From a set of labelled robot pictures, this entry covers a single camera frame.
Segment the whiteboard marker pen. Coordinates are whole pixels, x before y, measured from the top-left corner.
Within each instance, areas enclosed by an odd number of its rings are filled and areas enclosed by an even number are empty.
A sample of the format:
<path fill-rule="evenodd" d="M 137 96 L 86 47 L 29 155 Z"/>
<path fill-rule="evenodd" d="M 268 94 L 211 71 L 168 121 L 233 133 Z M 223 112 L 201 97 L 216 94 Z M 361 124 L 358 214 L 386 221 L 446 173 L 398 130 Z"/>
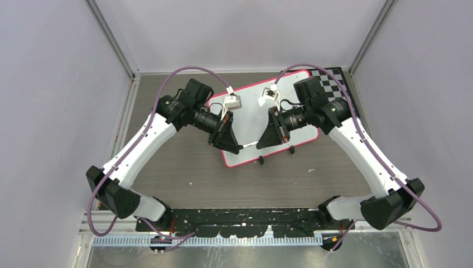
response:
<path fill-rule="evenodd" d="M 250 142 L 250 143 L 239 145 L 239 149 L 240 150 L 246 149 L 247 147 L 255 146 L 257 143 L 258 143 L 258 141 L 253 141 L 253 142 Z"/>

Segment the pink framed whiteboard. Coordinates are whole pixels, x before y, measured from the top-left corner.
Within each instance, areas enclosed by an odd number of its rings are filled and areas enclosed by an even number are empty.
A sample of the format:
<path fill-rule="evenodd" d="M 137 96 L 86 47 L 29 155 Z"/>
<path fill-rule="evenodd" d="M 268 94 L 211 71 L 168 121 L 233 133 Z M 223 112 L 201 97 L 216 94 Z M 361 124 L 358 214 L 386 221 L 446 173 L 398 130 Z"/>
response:
<path fill-rule="evenodd" d="M 277 84 L 278 90 L 281 93 L 281 99 L 288 99 L 295 103 L 297 96 L 293 84 L 310 76 L 311 74 L 308 70 L 286 73 Z M 268 123 L 268 109 L 276 105 L 274 101 L 265 100 L 264 104 L 260 106 L 258 100 L 262 96 L 263 90 L 269 87 L 274 81 L 275 78 L 268 79 L 234 90 L 236 95 L 241 98 L 242 108 L 233 111 L 232 129 L 238 144 L 244 146 L 250 145 L 240 150 L 240 153 L 237 155 L 227 151 L 221 151 L 224 163 L 227 167 L 234 168 L 250 162 L 257 162 L 260 156 L 266 157 L 283 152 L 289 150 L 291 146 L 296 147 L 303 145 L 318 138 L 318 129 L 308 126 L 291 131 L 288 143 L 261 150 L 256 148 L 256 143 Z M 221 106 L 213 103 L 222 104 L 224 97 L 227 95 L 227 93 L 220 93 L 210 98 L 207 104 L 210 105 L 212 113 L 218 114 L 221 111 Z"/>

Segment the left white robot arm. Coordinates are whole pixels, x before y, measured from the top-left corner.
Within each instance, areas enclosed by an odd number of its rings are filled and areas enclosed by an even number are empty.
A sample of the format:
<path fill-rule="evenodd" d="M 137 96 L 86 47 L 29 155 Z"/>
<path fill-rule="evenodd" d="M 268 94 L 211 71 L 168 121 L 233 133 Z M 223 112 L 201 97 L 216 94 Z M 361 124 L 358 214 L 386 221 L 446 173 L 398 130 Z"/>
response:
<path fill-rule="evenodd" d="M 180 129 L 194 126 L 208 133 L 209 145 L 238 154 L 238 144 L 232 129 L 233 110 L 242 106 L 240 96 L 228 87 L 219 114 L 206 105 L 213 95 L 211 87 L 190 79 L 175 96 L 164 95 L 148 116 L 146 123 L 123 149 L 102 167 L 91 166 L 86 178 L 95 197 L 119 219 L 129 216 L 146 218 L 158 231 L 171 224 L 166 206 L 156 198 L 132 190 L 132 185 L 155 152 Z"/>

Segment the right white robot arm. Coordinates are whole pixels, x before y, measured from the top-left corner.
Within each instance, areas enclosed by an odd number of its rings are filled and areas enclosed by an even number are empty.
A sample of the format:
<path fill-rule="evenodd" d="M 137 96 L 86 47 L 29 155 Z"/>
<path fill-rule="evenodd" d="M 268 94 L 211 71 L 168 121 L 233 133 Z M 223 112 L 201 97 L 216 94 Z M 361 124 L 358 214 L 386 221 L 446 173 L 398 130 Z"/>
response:
<path fill-rule="evenodd" d="M 386 158 L 362 128 L 349 104 L 342 98 L 330 101 L 319 78 L 311 76 L 294 83 L 300 102 L 282 112 L 274 106 L 268 110 L 268 124 L 256 144 L 264 149 L 287 143 L 291 132 L 314 126 L 335 141 L 349 156 L 369 185 L 371 194 L 359 197 L 336 195 L 318 206 L 319 224 L 333 229 L 341 220 L 366 221 L 383 230 L 412 210 L 425 187 L 419 178 L 408 179 Z"/>

